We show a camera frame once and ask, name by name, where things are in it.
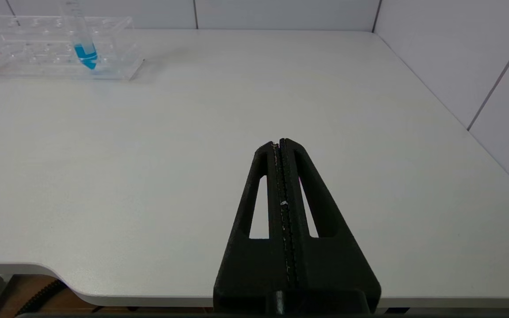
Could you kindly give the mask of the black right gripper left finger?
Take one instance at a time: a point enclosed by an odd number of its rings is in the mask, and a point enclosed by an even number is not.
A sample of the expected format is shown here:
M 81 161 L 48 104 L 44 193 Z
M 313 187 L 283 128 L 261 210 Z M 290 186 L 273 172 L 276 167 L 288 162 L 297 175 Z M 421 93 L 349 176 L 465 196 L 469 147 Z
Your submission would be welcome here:
M 251 238 L 261 179 L 266 179 L 268 238 Z M 215 312 L 283 315 L 285 292 L 296 284 L 289 204 L 279 145 L 268 142 L 253 157 L 213 288 Z

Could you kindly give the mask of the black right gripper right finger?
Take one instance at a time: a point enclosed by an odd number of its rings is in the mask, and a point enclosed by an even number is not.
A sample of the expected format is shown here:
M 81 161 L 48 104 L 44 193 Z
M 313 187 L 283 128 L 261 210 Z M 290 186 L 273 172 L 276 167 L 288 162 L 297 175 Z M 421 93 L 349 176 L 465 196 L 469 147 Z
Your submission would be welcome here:
M 371 314 L 381 288 L 337 203 L 303 146 L 281 139 L 280 208 L 288 315 Z

